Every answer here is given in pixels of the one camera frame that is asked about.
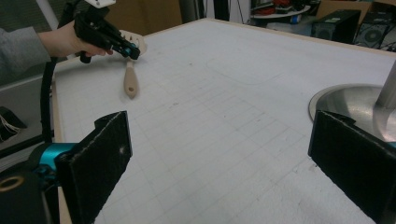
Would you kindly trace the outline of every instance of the brush handle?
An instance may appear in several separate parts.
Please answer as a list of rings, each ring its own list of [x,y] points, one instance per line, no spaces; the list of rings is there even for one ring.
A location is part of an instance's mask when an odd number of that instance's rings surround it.
[[[126,71],[124,77],[124,89],[125,93],[133,99],[137,93],[137,78],[134,72],[134,63],[131,59],[128,59],[126,64]]]

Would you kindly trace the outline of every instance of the wall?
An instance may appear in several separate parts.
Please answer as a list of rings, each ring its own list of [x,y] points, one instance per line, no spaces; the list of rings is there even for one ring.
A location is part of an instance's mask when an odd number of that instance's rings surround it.
[[[149,35],[182,23],[178,0],[117,0],[106,19],[121,30]]]

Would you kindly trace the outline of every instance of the hand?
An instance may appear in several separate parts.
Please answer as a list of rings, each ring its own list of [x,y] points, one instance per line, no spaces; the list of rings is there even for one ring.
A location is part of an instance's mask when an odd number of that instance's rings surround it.
[[[86,51],[87,57],[113,54],[111,49],[101,49],[78,38],[73,26],[71,21],[58,30],[38,34],[49,56],[65,57],[80,51]]]

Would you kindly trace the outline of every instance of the white table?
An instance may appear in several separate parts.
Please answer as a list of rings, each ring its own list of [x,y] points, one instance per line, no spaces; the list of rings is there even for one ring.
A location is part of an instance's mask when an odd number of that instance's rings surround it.
[[[96,223],[373,223],[307,156],[307,107],[383,85],[395,54],[212,20],[145,40],[133,100],[121,56],[57,67],[59,141],[128,111],[134,155]]]

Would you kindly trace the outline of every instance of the black handle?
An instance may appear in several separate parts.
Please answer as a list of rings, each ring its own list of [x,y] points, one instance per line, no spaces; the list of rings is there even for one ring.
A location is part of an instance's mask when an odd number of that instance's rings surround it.
[[[91,62],[91,57],[87,57],[86,55],[85,55],[85,51],[82,51],[81,52],[81,55],[79,55],[79,60],[82,62],[82,63],[90,63]]]

